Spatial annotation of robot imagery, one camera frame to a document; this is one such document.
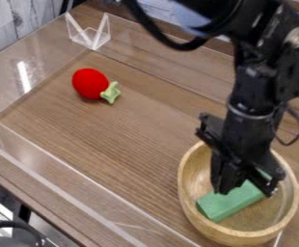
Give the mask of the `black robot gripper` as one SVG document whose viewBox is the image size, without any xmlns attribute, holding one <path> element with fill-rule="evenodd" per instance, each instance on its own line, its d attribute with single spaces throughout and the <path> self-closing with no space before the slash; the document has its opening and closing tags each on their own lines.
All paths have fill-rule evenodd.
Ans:
<svg viewBox="0 0 299 247">
<path fill-rule="evenodd" d="M 214 192 L 227 195 L 249 179 L 273 197 L 286 171 L 271 144 L 275 113 L 251 115 L 229 106 L 226 119 L 202 113 L 197 135 L 211 148 L 210 181 Z"/>
</svg>

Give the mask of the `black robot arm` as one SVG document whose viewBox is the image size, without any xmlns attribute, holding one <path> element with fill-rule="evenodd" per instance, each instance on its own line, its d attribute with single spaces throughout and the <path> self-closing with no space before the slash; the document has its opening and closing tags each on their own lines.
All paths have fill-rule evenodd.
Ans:
<svg viewBox="0 0 299 247">
<path fill-rule="evenodd" d="M 299 13 L 285 0 L 175 0 L 182 26 L 235 46 L 237 82 L 219 119 L 201 115 L 213 148 L 211 184 L 227 194 L 249 180 L 273 195 L 286 172 L 271 152 L 289 102 L 299 97 Z"/>
</svg>

